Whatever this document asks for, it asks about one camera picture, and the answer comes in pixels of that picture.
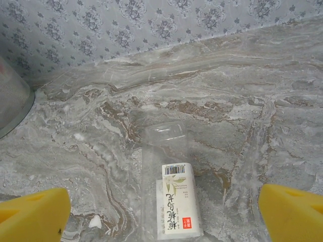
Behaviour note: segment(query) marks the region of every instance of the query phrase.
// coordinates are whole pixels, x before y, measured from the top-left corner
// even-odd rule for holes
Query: red stamp logo
[[[191,218],[183,218],[183,229],[192,228]]]

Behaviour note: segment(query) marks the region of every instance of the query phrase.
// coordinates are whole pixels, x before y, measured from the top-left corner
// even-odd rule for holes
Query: clear plastic container
[[[169,172],[179,171],[176,167],[170,167],[169,164],[181,163],[186,165],[186,173],[191,172],[192,179],[187,179],[180,177],[179,179],[175,173]],[[199,237],[203,236],[203,230],[200,219],[200,212],[196,197],[196,187],[193,169],[191,168],[191,164],[189,164],[188,158],[188,142],[187,142],[187,131],[186,127],[182,122],[171,122],[164,123],[160,125],[147,127],[144,131],[144,144],[142,149],[142,207],[141,207],[141,237],[142,241],[200,241]],[[168,177],[170,179],[175,179],[174,183],[170,186],[169,184],[165,185],[163,178],[165,179],[165,175],[167,175],[166,169],[168,169]],[[195,223],[195,228],[198,227],[198,235],[197,237],[188,237],[186,238],[175,238],[169,239],[169,236],[165,235],[165,229],[169,227],[166,223],[167,218],[165,214],[168,212],[167,207],[165,206],[165,192],[167,190],[171,190],[175,192],[177,190],[177,197],[182,195],[183,190],[182,184],[187,182],[191,182],[194,190],[190,190],[190,202],[194,203],[195,206],[190,206],[190,208],[195,209],[197,211],[198,216],[198,224]],[[181,229],[184,228],[184,218],[177,217],[175,221],[176,224],[182,226]],[[191,229],[186,229],[182,231],[189,232]]]

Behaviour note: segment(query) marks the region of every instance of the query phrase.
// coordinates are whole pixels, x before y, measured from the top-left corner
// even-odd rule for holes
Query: gray marble surface
[[[182,120],[203,241],[270,241],[264,183],[323,195],[323,18],[30,79],[0,140],[0,200],[66,187],[62,241],[140,241],[141,133]],[[89,227],[95,215],[101,228]]]

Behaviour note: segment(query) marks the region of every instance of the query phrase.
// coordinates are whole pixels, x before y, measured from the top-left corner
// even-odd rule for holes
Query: backsplash wall
[[[321,14],[323,0],[0,0],[0,55],[21,75]]]

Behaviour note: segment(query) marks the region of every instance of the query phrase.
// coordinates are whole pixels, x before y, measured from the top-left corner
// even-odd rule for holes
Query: leaf illustration
[[[172,184],[173,188],[174,188],[174,195],[176,196],[176,187],[174,186],[174,184]]]
[[[173,182],[175,182],[175,183],[182,183],[185,180],[186,180],[186,178],[182,178],[182,179],[178,179],[178,180],[173,180]]]

